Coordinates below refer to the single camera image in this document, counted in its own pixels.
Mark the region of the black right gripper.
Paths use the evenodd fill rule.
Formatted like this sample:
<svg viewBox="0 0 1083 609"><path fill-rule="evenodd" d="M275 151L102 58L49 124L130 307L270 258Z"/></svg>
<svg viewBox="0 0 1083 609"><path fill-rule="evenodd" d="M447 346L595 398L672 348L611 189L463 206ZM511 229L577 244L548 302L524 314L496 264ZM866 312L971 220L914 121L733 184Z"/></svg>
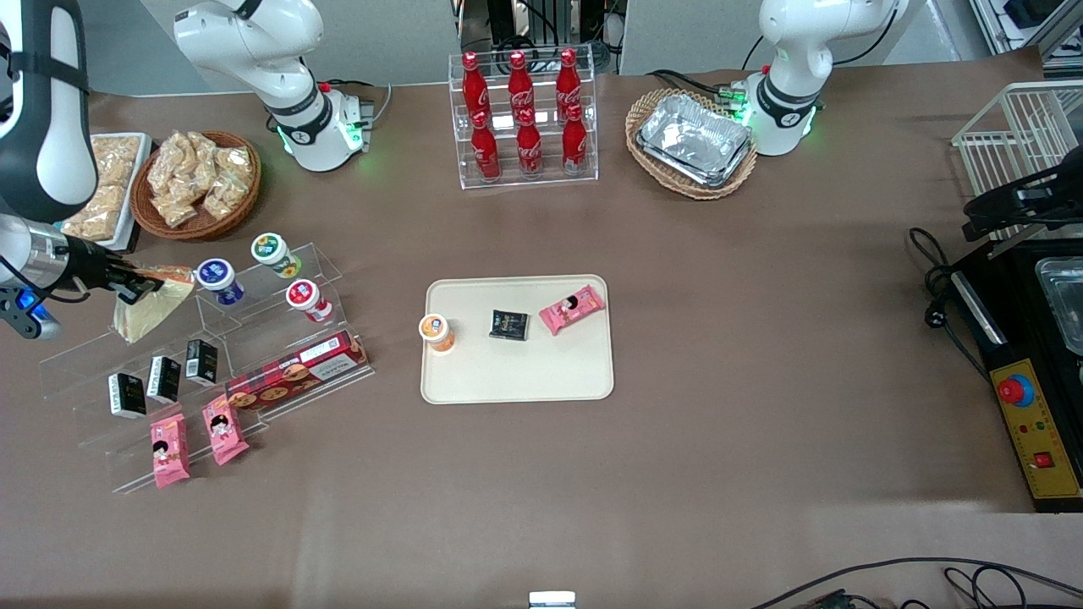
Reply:
<svg viewBox="0 0 1083 609"><path fill-rule="evenodd" d="M123 304L136 304L146 294L162 289L164 280L140 273L123 255L101 247L91 239L66 236L67 262L58 277L58 289L89 291L106 289Z"/></svg>

